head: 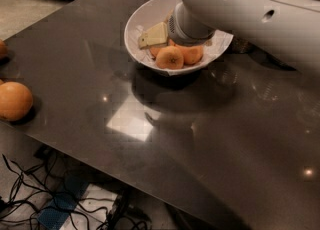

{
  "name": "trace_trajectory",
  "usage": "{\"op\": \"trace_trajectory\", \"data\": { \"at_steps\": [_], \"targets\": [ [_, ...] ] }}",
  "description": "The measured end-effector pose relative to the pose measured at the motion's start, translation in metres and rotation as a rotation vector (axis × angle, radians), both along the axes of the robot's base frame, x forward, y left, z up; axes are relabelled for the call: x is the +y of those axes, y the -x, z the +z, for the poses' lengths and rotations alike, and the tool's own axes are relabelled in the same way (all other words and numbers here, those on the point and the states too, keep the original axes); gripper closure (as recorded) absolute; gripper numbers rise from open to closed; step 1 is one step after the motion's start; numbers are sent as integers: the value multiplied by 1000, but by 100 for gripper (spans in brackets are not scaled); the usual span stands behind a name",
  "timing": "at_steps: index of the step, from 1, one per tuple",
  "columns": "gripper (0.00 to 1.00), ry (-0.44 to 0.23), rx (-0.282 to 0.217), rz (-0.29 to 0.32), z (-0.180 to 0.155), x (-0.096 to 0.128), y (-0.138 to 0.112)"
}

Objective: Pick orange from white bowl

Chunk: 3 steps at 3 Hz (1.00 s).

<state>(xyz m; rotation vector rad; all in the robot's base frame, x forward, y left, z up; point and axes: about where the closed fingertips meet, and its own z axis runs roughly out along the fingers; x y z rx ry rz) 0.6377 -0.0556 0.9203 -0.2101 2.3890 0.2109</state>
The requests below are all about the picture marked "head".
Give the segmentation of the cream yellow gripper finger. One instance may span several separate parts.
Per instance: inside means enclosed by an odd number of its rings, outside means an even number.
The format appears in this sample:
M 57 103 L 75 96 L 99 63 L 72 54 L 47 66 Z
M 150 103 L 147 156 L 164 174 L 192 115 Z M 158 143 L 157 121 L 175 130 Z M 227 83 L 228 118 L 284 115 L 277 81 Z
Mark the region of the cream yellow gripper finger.
M 142 32 L 138 38 L 138 46 L 140 49 L 143 49 L 153 45 L 165 44 L 167 42 L 167 38 L 167 24 L 165 22 L 160 22 Z

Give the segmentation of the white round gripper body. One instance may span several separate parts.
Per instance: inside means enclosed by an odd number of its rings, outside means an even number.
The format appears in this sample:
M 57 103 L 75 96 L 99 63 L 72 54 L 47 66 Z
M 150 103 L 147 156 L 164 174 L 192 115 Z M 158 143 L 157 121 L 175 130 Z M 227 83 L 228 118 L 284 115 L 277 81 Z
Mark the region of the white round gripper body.
M 186 9 L 182 2 L 178 3 L 169 17 L 168 37 L 179 45 L 201 45 L 211 39 L 215 33 Z

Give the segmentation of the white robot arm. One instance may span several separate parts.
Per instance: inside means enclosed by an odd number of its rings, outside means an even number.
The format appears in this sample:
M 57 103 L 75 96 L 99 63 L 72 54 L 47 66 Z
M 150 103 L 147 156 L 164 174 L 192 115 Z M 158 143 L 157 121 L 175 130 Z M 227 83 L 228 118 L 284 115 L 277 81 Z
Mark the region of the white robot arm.
M 242 38 L 305 76 L 320 74 L 320 4 L 315 0 L 181 0 L 169 37 L 198 45 L 217 30 Z

